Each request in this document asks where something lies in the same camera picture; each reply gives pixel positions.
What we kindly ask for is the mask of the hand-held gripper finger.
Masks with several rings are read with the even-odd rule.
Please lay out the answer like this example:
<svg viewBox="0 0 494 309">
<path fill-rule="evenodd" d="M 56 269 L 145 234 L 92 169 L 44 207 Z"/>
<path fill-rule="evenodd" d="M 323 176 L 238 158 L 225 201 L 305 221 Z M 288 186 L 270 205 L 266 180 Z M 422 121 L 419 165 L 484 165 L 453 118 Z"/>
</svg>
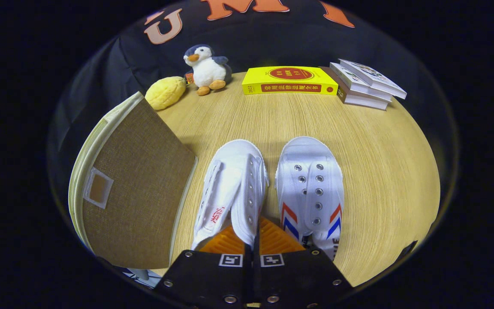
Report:
<svg viewBox="0 0 494 309">
<path fill-rule="evenodd" d="M 183 251 L 154 294 L 175 309 L 243 309 L 252 283 L 252 252 L 226 227 L 200 248 Z"/>
<path fill-rule="evenodd" d="M 256 240 L 254 289 L 263 309 L 325 309 L 355 289 L 320 248 L 304 248 L 272 221 L 261 218 Z"/>
</svg>

